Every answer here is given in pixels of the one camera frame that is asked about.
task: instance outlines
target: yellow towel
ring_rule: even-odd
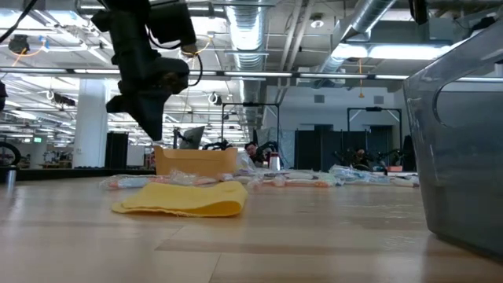
[[[241,212],[248,192],[240,182],[222,182],[212,187],[149,183],[122,203],[114,203],[119,213],[165,212],[190,217],[231,216]]]

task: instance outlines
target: plastic container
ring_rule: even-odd
[[[502,32],[499,20],[404,82],[428,228],[500,259],[503,83],[452,82],[494,70]]]

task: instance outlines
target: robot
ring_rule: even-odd
[[[149,0],[99,0],[106,11],[91,19],[100,31],[109,31],[119,67],[121,95],[110,100],[108,113],[127,112],[152,138],[162,138],[164,103],[189,85],[189,66],[181,59],[164,58],[150,47],[179,40],[168,49],[196,54],[196,35],[185,3]]]

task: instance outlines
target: white column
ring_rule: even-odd
[[[81,79],[73,167],[103,167],[108,131],[108,82],[104,79]]]
[[[47,136],[34,135],[30,150],[30,169],[41,169],[44,164],[44,153],[47,151]]]

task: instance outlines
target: desk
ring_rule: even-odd
[[[503,282],[503,267],[439,241],[420,190],[250,189],[227,219],[121,215],[103,178],[0,189],[4,282]]]

